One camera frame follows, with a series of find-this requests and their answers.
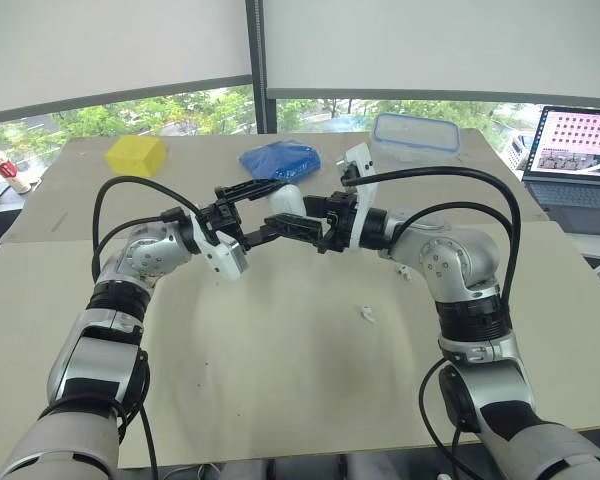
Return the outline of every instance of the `blue cloth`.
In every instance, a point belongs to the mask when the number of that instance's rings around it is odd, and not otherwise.
[[[320,169],[318,152],[297,140],[281,140],[244,152],[240,163],[254,178],[296,183]]]

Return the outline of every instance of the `laptop keyboard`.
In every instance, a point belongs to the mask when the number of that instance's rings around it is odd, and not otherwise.
[[[538,203],[566,207],[600,208],[600,188],[533,183],[529,185]]]

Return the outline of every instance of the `laptop screen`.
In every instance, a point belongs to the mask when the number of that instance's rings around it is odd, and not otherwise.
[[[600,181],[600,110],[544,107],[525,177]]]

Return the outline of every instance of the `plastic container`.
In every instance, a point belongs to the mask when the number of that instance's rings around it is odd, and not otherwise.
[[[453,122],[381,113],[371,131],[374,164],[393,169],[450,165],[460,153]]]
[[[31,190],[31,184],[23,177],[7,154],[0,150],[0,175],[16,193],[27,193]]]

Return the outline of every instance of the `clear plastic box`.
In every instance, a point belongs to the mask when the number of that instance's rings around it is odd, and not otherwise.
[[[453,122],[381,113],[371,131],[371,158],[393,169],[450,165],[460,153],[460,131]]]

